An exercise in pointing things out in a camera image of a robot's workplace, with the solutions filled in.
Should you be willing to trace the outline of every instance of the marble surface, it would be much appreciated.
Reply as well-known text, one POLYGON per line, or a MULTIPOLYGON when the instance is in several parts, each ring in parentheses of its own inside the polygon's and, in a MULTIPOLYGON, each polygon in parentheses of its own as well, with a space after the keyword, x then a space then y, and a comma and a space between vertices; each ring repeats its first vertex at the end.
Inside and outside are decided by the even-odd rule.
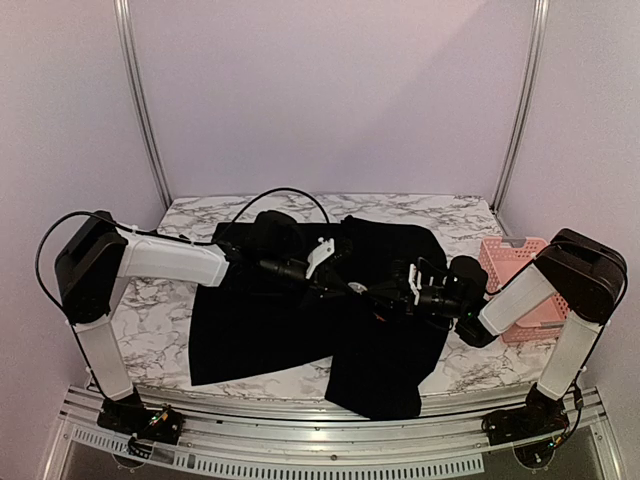
MULTIPOLYGON (((193 240, 211 237, 215 225, 230 220, 251 197, 178 199, 159 231, 193 240)), ((449 258, 477 257, 483 237, 500 235, 483 199, 451 195, 318 195, 332 221, 346 215, 367 220, 409 223, 429 228, 449 258)), ((306 198, 272 196, 260 200, 241 219, 278 209, 299 222, 322 221, 306 198)), ((116 309, 113 327, 134 383, 189 393, 250 398, 321 399, 331 371, 325 358, 285 371, 215 385, 193 387, 189 379, 188 339, 194 284, 133 279, 116 309)), ((531 382, 540 375, 553 341, 483 349, 464 344, 451 333, 435 371, 420 385, 422 395, 442 395, 531 382)))

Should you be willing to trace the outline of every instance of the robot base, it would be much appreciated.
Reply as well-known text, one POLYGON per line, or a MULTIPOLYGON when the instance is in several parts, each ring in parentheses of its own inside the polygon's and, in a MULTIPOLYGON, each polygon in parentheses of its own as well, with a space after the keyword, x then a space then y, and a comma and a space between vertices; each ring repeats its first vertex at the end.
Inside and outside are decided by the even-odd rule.
POLYGON ((563 430, 569 424, 562 400, 551 400, 531 387, 524 407, 496 410, 482 420, 490 445, 517 442, 563 430))
POLYGON ((148 410, 135 390, 117 402, 105 400, 98 415, 98 426, 101 428, 125 435, 137 434, 141 440, 171 445, 178 444, 183 422, 182 414, 171 408, 148 410))

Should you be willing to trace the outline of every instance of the vertical metal pole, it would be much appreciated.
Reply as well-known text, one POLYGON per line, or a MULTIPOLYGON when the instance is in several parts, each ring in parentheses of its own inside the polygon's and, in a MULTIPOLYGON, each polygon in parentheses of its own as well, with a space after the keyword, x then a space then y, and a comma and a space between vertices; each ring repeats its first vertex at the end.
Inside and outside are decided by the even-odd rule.
POLYGON ((129 12, 128 0, 114 0, 116 20, 118 23, 118 33, 120 34, 120 44, 124 56, 124 63, 127 69, 127 77, 129 79, 129 87, 131 88, 131 97, 138 117, 142 140, 147 151, 147 158, 151 167, 153 180, 158 190, 158 195, 165 208, 169 208, 173 202, 167 177, 160 160, 160 153, 156 145, 153 128, 151 127, 151 119, 147 109, 147 102, 142 88, 142 80, 140 78, 140 66, 138 65, 138 57, 136 55, 135 43, 133 39, 133 27, 131 25, 131 14, 129 12))
POLYGON ((535 86, 536 74, 540 63, 542 53, 542 43, 544 40, 544 32, 547 25, 547 12, 549 9, 549 0, 535 0, 533 11, 533 26, 531 29, 531 40, 529 42, 529 54, 527 56, 527 65, 525 69, 524 83, 520 92, 520 102, 516 112, 516 119, 511 132, 509 148, 505 156, 498 186, 496 188, 493 200, 491 202, 491 210, 496 214, 500 213, 500 208, 504 204, 504 200, 509 190, 509 183, 513 175, 513 168, 516 164, 520 143, 522 142, 522 134, 527 121, 529 107, 531 106, 531 98, 533 97, 533 89, 535 86))

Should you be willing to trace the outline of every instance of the white bracket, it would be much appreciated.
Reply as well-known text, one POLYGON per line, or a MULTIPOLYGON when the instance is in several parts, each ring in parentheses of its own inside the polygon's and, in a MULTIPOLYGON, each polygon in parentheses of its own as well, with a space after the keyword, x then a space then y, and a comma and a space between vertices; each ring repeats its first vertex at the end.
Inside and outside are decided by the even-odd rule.
POLYGON ((415 295, 414 305, 420 301, 420 290, 422 290, 422 272, 413 263, 409 265, 409 288, 415 295))
POLYGON ((318 267, 318 265, 324 262, 336 251, 333 238, 330 238, 329 240, 325 240, 324 238, 320 237, 318 239, 318 242, 320 242, 320 245, 314 248, 313 251, 307 257, 307 262, 309 262, 309 267, 307 268, 307 274, 305 275, 307 280, 311 278, 311 275, 313 275, 313 272, 318 267))

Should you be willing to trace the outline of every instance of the black cable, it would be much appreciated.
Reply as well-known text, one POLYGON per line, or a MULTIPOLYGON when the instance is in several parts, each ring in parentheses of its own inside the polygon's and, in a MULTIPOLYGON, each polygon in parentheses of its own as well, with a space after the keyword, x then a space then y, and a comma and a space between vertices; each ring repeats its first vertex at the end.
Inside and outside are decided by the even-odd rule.
POLYGON ((302 195, 303 197, 308 198, 309 200, 311 200, 316 207, 318 207, 318 209, 320 209, 320 211, 322 212, 322 215, 324 216, 324 220, 327 223, 331 223, 331 221, 329 220, 329 215, 327 215, 326 210, 322 207, 322 205, 320 204, 320 202, 318 202, 318 200, 316 200, 312 195, 310 195, 307 192, 304 192, 302 190, 298 190, 297 188, 292 188, 292 187, 278 187, 278 188, 272 188, 271 190, 267 190, 266 192, 261 193, 260 195, 258 195, 257 197, 252 198, 244 207, 242 207, 242 209, 236 214, 235 217, 233 217, 233 219, 229 222, 229 224, 225 227, 224 230, 222 230, 222 232, 220 232, 218 235, 216 235, 211 242, 212 243, 217 243, 220 241, 220 239, 227 233, 227 231, 231 228, 231 226, 236 223, 238 221, 238 219, 244 214, 244 212, 246 212, 254 203, 256 203, 258 200, 271 195, 272 193, 276 193, 276 192, 292 192, 292 193, 297 193, 298 195, 302 195))

